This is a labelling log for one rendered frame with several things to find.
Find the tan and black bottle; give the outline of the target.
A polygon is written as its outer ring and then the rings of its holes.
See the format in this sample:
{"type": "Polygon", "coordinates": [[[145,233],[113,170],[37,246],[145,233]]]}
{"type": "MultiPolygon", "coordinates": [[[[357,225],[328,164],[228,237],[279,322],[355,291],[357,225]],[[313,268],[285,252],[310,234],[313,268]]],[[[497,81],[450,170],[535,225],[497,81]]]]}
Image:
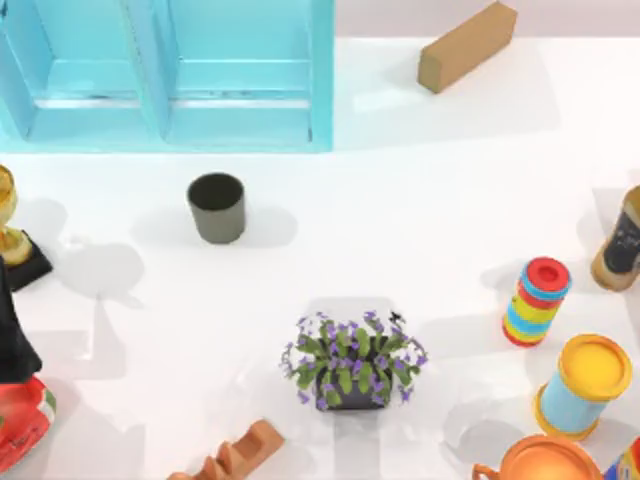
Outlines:
{"type": "Polygon", "coordinates": [[[640,276],[640,184],[624,196],[614,228],[591,262],[593,279],[615,292],[640,276]]]}

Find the gold trophy with black base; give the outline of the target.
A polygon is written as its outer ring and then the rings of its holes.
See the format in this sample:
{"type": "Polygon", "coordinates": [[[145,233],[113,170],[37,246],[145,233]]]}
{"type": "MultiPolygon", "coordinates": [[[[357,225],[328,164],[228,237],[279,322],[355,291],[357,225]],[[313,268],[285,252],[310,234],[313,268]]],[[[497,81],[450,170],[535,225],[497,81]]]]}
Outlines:
{"type": "Polygon", "coordinates": [[[18,202],[11,171],[0,165],[0,256],[12,292],[34,283],[53,271],[39,246],[24,231],[9,226],[18,202]]]}

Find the grey cup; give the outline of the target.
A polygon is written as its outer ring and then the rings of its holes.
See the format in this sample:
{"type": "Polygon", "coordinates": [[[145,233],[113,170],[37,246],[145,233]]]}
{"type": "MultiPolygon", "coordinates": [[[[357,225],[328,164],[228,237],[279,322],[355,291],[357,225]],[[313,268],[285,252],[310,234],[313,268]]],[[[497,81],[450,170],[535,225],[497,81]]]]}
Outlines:
{"type": "Polygon", "coordinates": [[[201,175],[189,185],[187,200],[204,241],[230,244],[244,233],[245,190],[238,178],[223,172],[201,175]]]}

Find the blue can with yellow lid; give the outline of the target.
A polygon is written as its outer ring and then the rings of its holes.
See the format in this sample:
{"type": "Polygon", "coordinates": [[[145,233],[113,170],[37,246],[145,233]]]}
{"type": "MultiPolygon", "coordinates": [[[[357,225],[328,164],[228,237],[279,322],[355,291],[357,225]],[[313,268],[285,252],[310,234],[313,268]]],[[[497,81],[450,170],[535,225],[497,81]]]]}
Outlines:
{"type": "Polygon", "coordinates": [[[536,393],[536,421],[548,435],[583,440],[631,380],[631,361],[620,345],[598,334],[577,335],[564,345],[555,373],[536,393]]]}

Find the purple flower plant pot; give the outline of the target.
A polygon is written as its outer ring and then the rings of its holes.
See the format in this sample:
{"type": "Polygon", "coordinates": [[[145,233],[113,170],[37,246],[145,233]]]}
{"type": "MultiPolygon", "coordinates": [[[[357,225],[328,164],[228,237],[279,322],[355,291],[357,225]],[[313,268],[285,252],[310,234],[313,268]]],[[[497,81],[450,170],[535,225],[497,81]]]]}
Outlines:
{"type": "Polygon", "coordinates": [[[382,409],[394,394],[406,403],[428,353],[404,325],[395,311],[368,310],[359,320],[342,321],[318,311],[297,322],[280,367],[300,402],[320,411],[382,409]]]}

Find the brown bread loaf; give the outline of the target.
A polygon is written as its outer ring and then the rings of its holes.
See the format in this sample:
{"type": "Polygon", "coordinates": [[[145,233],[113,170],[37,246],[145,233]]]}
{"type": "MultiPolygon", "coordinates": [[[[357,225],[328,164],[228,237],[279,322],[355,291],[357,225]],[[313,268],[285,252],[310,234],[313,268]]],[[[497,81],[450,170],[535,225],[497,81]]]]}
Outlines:
{"type": "Polygon", "coordinates": [[[284,437],[265,419],[251,424],[237,441],[224,441],[215,456],[207,456],[194,475],[172,473],[166,480],[245,480],[284,444],[284,437]]]}

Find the stack of coloured rings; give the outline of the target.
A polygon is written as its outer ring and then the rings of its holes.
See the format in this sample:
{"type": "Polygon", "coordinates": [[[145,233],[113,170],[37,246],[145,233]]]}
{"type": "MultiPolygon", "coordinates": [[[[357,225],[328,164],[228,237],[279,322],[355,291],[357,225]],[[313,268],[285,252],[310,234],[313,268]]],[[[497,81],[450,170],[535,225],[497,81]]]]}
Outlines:
{"type": "Polygon", "coordinates": [[[514,345],[533,347],[547,335],[571,288],[567,267],[552,257],[536,257],[521,271],[502,318],[502,331],[514,345]]]}

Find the brown cardboard box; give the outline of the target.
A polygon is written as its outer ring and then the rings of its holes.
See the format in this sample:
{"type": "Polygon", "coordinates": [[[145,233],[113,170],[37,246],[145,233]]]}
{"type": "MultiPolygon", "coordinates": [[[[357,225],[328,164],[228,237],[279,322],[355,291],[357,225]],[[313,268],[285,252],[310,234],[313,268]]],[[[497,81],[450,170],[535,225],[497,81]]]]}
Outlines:
{"type": "Polygon", "coordinates": [[[440,93],[512,40],[518,13],[495,1],[420,53],[417,82],[440,93]]]}

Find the blue and yellow can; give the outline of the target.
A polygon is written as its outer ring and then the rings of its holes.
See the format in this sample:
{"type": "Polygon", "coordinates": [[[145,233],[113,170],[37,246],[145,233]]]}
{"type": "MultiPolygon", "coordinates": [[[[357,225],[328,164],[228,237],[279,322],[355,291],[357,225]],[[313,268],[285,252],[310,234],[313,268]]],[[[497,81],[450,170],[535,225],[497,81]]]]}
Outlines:
{"type": "Polygon", "coordinates": [[[606,470],[603,480],[640,480],[640,436],[606,470]]]}

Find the light blue rack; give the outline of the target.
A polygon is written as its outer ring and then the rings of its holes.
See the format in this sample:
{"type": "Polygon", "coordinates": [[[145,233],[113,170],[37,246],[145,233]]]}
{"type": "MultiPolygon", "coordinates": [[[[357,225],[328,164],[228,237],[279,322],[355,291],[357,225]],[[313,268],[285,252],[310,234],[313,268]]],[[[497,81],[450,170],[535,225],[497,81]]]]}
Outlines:
{"type": "Polygon", "coordinates": [[[0,152],[333,144],[335,0],[0,0],[0,152]]]}

